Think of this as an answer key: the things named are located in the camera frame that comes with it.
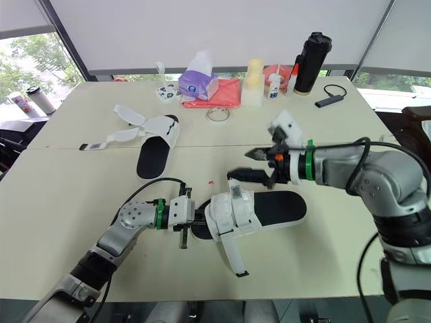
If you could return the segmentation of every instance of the green ring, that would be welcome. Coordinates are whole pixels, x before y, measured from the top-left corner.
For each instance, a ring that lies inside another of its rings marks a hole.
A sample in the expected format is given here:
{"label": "green ring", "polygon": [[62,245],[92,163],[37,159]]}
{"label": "green ring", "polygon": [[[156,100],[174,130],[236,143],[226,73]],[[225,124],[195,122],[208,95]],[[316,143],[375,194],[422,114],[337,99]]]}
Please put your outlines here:
{"label": "green ring", "polygon": [[[309,139],[307,142],[307,148],[314,147],[312,144],[312,139]],[[307,180],[314,180],[312,177],[312,155],[314,151],[313,150],[307,150],[305,155],[305,175],[307,177]]]}
{"label": "green ring", "polygon": [[160,230],[162,228],[163,210],[164,210],[163,200],[159,199],[158,204],[157,204],[157,219],[156,219],[156,229],[157,230]]}

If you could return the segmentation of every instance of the purple tissue box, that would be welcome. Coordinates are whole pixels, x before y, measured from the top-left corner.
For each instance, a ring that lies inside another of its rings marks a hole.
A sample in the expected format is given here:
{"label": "purple tissue box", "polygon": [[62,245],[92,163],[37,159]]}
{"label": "purple tissue box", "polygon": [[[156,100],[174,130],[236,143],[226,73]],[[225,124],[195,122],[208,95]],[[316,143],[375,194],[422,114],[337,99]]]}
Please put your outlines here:
{"label": "purple tissue box", "polygon": [[201,72],[185,71],[178,79],[180,92],[192,98],[209,100],[218,90],[217,73],[211,77]]}

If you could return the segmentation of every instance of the black water bottle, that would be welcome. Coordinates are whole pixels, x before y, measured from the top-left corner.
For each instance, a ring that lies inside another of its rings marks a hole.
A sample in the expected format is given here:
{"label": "black water bottle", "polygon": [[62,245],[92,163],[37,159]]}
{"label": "black water bottle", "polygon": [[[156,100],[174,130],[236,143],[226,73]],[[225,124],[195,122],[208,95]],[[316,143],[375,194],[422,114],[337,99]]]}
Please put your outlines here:
{"label": "black water bottle", "polygon": [[306,96],[311,92],[323,61],[332,49],[332,39],[321,32],[312,32],[304,43],[302,54],[296,58],[299,63],[298,78],[296,79],[294,92]]}

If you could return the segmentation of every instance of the white table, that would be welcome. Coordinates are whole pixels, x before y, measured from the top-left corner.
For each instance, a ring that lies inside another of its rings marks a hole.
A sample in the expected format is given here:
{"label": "white table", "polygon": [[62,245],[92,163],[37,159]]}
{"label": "white table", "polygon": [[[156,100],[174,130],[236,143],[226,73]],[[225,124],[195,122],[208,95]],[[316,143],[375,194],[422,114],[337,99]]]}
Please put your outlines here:
{"label": "white table", "polygon": [[[289,111],[315,140],[316,129],[322,129],[319,136],[322,142],[349,141],[367,134],[377,139],[388,133],[344,78],[321,78],[315,85],[316,92],[322,82],[336,81],[346,86],[351,102],[346,98],[339,105],[317,110],[312,103],[323,96],[280,97],[264,105],[265,113],[239,108],[232,112],[232,118],[241,117],[232,119],[230,125],[207,126],[208,130],[202,133],[187,125],[202,127],[204,111],[161,106],[154,100],[154,105],[147,105],[145,115],[156,115],[157,109],[159,113],[172,109],[169,113],[183,121],[178,142],[188,147],[174,149],[167,176],[186,181],[193,188],[196,204],[200,205],[211,195],[227,191],[228,170],[249,166],[269,171],[265,163],[243,156],[251,148],[244,144],[270,143],[266,123],[283,107],[291,106]],[[76,265],[108,227],[124,200],[140,186],[135,175],[139,153],[136,147],[104,151],[79,151],[77,147],[84,140],[101,140],[120,126],[121,122],[111,116],[112,107],[115,103],[133,106],[144,89],[144,83],[89,83],[78,87],[0,183],[0,298],[40,299]],[[118,102],[117,98],[126,93],[129,97]],[[102,96],[105,96],[106,110],[101,105],[94,105],[94,111],[86,106],[88,113],[84,116],[83,106]],[[301,106],[292,102],[301,102]],[[73,129],[65,119],[74,117],[74,109],[83,116],[79,131],[72,135]],[[99,121],[96,111],[103,115]],[[366,127],[359,127],[358,122],[347,118],[360,119]],[[241,131],[246,127],[244,120],[253,122],[248,125],[255,129],[252,139]],[[244,183],[243,187],[265,190],[258,184]],[[362,201],[342,190],[307,181],[300,186],[279,185],[275,189],[298,192],[306,201],[307,219],[296,227],[238,239],[249,276],[237,278],[228,266],[222,247],[215,242],[202,242],[190,236],[189,249],[180,250],[178,233],[147,230],[114,274],[108,301],[357,295],[358,257],[366,240],[376,231]],[[169,200],[177,194],[176,183],[159,183],[139,196],[143,201],[158,197]],[[366,294],[381,293],[381,256],[381,247],[373,245],[363,271]]]}
{"label": "white table", "polygon": [[[317,108],[316,101],[327,98],[323,86],[339,84],[347,90],[342,102]],[[81,83],[63,102],[58,111],[30,144],[30,149],[77,149],[82,143],[104,141],[108,134],[130,129],[113,112],[115,104],[128,106],[151,118],[174,114],[180,120],[177,147],[270,145],[267,124],[283,109],[288,109],[301,126],[304,140],[316,143],[354,141],[365,135],[378,140],[389,135],[383,123],[346,77],[318,77],[308,96],[265,100],[260,109],[232,109],[226,126],[211,127],[205,119],[207,109],[186,109],[180,103],[164,104],[154,95],[160,82]],[[112,147],[139,147],[140,140],[113,143]]]}

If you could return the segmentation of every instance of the clear plastic bottle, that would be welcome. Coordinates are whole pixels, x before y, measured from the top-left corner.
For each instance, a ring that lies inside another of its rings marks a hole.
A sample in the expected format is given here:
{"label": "clear plastic bottle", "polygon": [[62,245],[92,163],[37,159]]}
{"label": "clear plastic bottle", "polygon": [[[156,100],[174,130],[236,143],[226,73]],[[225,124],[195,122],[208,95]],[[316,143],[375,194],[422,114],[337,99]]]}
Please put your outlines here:
{"label": "clear plastic bottle", "polygon": [[248,62],[247,74],[242,84],[241,106],[249,108],[261,107],[264,89],[263,63],[260,59],[251,59]]}

